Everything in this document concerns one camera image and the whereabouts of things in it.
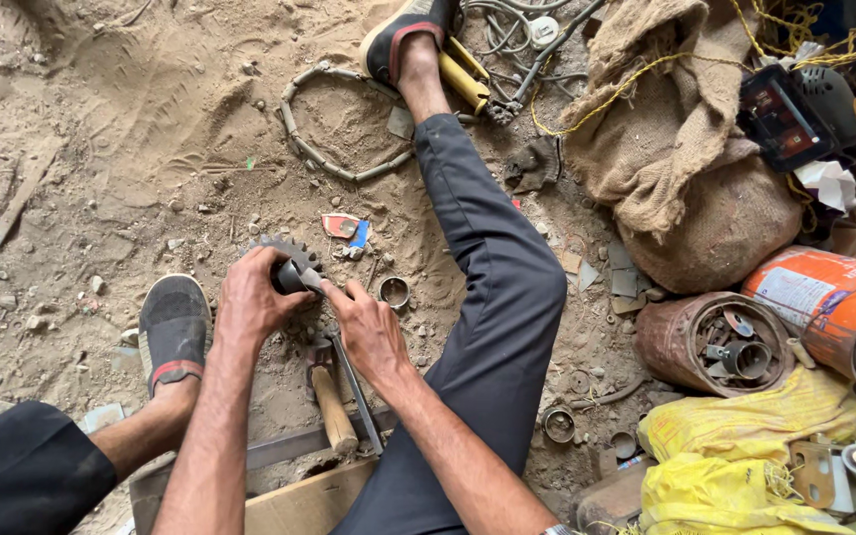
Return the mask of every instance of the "black sneaker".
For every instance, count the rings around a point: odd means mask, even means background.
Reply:
[[[398,45],[405,35],[429,31],[438,49],[451,25],[458,0],[406,0],[404,4],[365,36],[360,53],[363,71],[389,86],[398,82]]]
[[[157,383],[176,383],[187,375],[204,379],[212,323],[204,289],[193,277],[175,273],[150,286],[138,317],[138,347],[151,398]]]

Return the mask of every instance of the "black trousers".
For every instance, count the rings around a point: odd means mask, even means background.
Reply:
[[[527,459],[567,281],[497,186],[453,115],[415,130],[418,160],[467,295],[425,375],[448,407],[519,474]],[[0,533],[67,533],[116,483],[101,451],[54,407],[0,416]],[[404,427],[333,535],[466,533]]]

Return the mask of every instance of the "rusty container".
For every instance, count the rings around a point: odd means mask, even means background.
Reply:
[[[708,375],[696,351],[700,323],[720,307],[749,311],[755,333],[771,348],[772,361],[763,381],[753,388],[725,386]],[[656,379],[733,398],[776,388],[794,370],[785,326],[768,307],[730,291],[714,291],[669,303],[650,304],[636,317],[636,351]]]
[[[790,247],[758,266],[742,293],[771,307],[815,361],[856,382],[856,258]]]

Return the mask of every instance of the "orange bucket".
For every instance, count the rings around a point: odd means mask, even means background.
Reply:
[[[790,247],[758,266],[742,293],[774,310],[816,361],[856,382],[856,258]]]

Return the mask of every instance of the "hand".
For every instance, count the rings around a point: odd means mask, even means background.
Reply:
[[[352,364],[387,402],[385,387],[412,371],[398,316],[388,303],[372,299],[359,281],[345,285],[348,295],[323,280],[322,291],[336,310],[342,345]]]
[[[230,266],[220,287],[220,310],[214,338],[263,345],[270,333],[299,305],[312,301],[311,291],[279,295],[269,281],[269,268],[289,256],[274,248],[255,247]]]

